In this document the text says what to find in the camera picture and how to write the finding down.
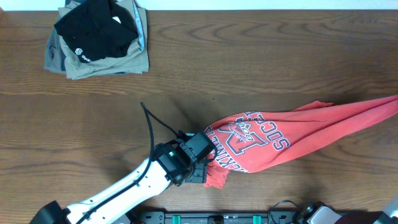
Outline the red soccer t-shirt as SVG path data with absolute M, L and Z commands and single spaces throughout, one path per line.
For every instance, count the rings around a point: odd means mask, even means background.
M 205 187 L 222 189 L 231 171 L 254 173 L 317 151 L 397 114 L 397 97 L 345 105 L 314 101 L 289 112 L 248 111 L 205 129 L 217 148 Z

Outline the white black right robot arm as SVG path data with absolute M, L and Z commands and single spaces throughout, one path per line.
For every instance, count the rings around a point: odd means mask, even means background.
M 338 213 L 323 202 L 309 205 L 294 220 L 300 224 L 397 224 L 397 196 L 381 211 Z

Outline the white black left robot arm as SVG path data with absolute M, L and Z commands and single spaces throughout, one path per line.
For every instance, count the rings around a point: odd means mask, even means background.
M 158 144 L 134 171 L 99 194 L 61 208 L 57 201 L 42 207 L 31 224 L 113 223 L 141 202 L 181 185 L 192 176 L 195 164 L 215 150 L 211 142 L 175 139 Z

